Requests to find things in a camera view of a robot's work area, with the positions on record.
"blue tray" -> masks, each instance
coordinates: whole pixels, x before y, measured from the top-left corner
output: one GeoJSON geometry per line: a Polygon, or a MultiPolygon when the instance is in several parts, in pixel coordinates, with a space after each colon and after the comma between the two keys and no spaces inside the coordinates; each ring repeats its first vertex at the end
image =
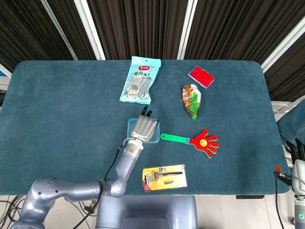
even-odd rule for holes
{"type": "MultiPolygon", "coordinates": [[[[132,129],[137,122],[137,118],[130,118],[128,119],[128,125],[127,125],[127,137],[132,137],[132,129]]],[[[160,140],[160,123],[158,123],[154,135],[152,139],[148,143],[157,143],[160,140]]]]}

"gray robot arm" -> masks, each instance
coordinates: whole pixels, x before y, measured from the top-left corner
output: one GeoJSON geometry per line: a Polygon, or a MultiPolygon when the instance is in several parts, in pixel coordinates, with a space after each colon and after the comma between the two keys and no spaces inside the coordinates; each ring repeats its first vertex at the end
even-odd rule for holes
{"type": "Polygon", "coordinates": [[[99,181],[68,182],[43,177],[32,184],[22,205],[19,220],[12,229],[45,229],[44,220],[55,200],[64,197],[68,202],[97,199],[102,191],[99,181]]]}
{"type": "Polygon", "coordinates": [[[292,158],[292,176],[286,174],[279,174],[279,177],[286,184],[292,184],[292,190],[295,192],[295,228],[305,229],[305,152],[303,143],[295,139],[296,147],[287,142],[289,145],[289,152],[292,158]]]}
{"type": "Polygon", "coordinates": [[[117,178],[107,181],[68,182],[54,177],[35,180],[23,203],[20,218],[11,229],[45,229],[44,220],[56,199],[64,197],[68,202],[97,199],[101,195],[121,197],[126,191],[128,177],[137,161],[143,143],[153,136],[158,121],[150,118],[143,109],[133,130],[130,140],[120,157],[116,172],[117,178]]]}
{"type": "Polygon", "coordinates": [[[305,161],[296,160],[292,168],[292,187],[295,200],[295,228],[305,229],[305,161]]]}

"green handle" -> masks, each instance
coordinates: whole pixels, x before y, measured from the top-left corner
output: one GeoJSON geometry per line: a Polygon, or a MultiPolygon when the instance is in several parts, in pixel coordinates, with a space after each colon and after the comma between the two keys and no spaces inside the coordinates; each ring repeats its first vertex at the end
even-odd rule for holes
{"type": "Polygon", "coordinates": [[[161,139],[166,141],[172,141],[172,142],[180,142],[186,144],[187,137],[180,137],[176,135],[168,135],[168,134],[161,134],[161,139]]]}

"floor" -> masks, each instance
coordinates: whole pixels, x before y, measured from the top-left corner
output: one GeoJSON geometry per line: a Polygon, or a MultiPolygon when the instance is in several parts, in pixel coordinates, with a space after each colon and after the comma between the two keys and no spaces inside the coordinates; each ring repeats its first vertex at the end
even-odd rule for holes
{"type": "MultiPolygon", "coordinates": [[[[9,80],[1,78],[0,83],[8,85],[9,80]]],[[[6,86],[0,85],[0,89],[6,89],[6,86]]],[[[0,200],[7,199],[8,196],[0,196],[0,200]]],[[[294,217],[294,199],[291,190],[279,195],[278,206],[285,229],[294,229],[294,225],[290,223],[290,218],[294,217]]],[[[275,195],[268,195],[263,199],[243,200],[237,200],[235,196],[200,195],[196,196],[196,202],[200,229],[281,228],[275,209],[275,195]]],[[[0,202],[1,215],[4,209],[5,203],[0,202]]],[[[73,228],[82,219],[82,214],[78,203],[72,205],[63,198],[58,199],[45,220],[45,227],[73,228]]],[[[93,229],[95,221],[96,217],[89,217],[79,228],[93,229]]]]}

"red label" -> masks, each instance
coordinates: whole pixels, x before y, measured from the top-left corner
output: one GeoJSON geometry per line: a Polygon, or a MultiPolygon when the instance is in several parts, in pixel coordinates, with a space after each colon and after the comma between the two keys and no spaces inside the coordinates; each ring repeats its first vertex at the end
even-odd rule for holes
{"type": "Polygon", "coordinates": [[[143,182],[144,191],[145,191],[145,192],[151,191],[150,187],[148,187],[148,185],[145,184],[145,181],[142,180],[142,182],[143,182]]]}
{"type": "Polygon", "coordinates": [[[149,70],[150,69],[150,67],[149,66],[140,66],[139,67],[139,70],[144,70],[144,71],[146,71],[146,70],[149,70]]]}

